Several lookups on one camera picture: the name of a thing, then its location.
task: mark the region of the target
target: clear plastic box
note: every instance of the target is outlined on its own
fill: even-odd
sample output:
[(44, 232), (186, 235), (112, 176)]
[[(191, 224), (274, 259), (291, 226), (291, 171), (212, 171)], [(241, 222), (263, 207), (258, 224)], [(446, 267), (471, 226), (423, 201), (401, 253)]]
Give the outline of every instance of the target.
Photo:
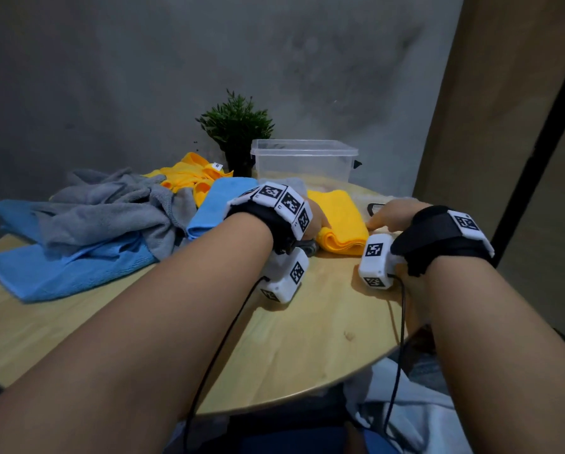
[(347, 183), (358, 149), (337, 140), (253, 140), (257, 178), (300, 177), (308, 186)]

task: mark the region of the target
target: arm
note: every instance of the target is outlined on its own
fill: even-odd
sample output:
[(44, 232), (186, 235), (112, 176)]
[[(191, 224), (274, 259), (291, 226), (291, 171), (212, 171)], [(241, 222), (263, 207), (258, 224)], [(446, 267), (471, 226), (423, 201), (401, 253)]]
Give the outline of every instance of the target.
[[(404, 230), (428, 204), (368, 224)], [(442, 371), (476, 452), (565, 452), (565, 344), (486, 261), (438, 257), (422, 277)]]
[(157, 265), (0, 396), (0, 453), (162, 451), (271, 250), (237, 213)]

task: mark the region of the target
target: folded yellow towel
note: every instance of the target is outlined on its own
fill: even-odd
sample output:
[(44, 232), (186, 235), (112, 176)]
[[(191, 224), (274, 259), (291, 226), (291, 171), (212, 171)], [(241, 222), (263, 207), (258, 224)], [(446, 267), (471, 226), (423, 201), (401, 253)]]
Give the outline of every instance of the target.
[(308, 191), (327, 216), (331, 228), (322, 228), (317, 243), (326, 251), (341, 255), (362, 255), (368, 230), (350, 195), (343, 190), (331, 192)]
[(233, 172), (226, 174), (222, 167), (221, 164), (211, 164), (201, 155), (189, 152), (173, 167), (162, 167), (144, 176), (166, 175), (167, 179), (161, 185), (173, 192), (181, 188), (193, 188), (194, 202), (200, 207), (215, 180), (233, 176)]

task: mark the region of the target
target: round table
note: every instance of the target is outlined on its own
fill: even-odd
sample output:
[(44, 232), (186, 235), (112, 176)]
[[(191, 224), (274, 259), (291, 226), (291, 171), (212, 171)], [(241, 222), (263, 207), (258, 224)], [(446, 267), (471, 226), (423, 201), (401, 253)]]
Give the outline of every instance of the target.
[[(376, 195), (345, 184), (350, 195)], [(25, 245), (0, 239), (0, 251)], [(331, 386), (388, 355), (399, 343), (400, 290), (359, 279), (359, 257), (324, 251), (291, 303), (255, 292), (214, 366), (198, 413), (256, 409)], [(57, 301), (23, 305), (0, 285), (0, 384), (8, 386), (67, 335), (151, 269)], [(423, 323), (407, 300), (407, 334)]]

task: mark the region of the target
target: black wrist strap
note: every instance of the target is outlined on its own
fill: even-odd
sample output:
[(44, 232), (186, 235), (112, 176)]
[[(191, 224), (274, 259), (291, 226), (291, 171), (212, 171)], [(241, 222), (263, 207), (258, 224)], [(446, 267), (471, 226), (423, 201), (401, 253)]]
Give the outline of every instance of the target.
[(462, 236), (446, 206), (427, 207), (415, 214), (411, 226), (394, 240), (391, 252), (407, 260), (408, 274), (425, 274), (436, 257), (477, 257), (491, 262), (485, 245)]
[(291, 223), (285, 221), (274, 209), (248, 201), (243, 204), (233, 205), (226, 218), (239, 212), (250, 213), (270, 228), (272, 238), (274, 239), (272, 250), (277, 254), (290, 253), (293, 249), (296, 240), (291, 230)]

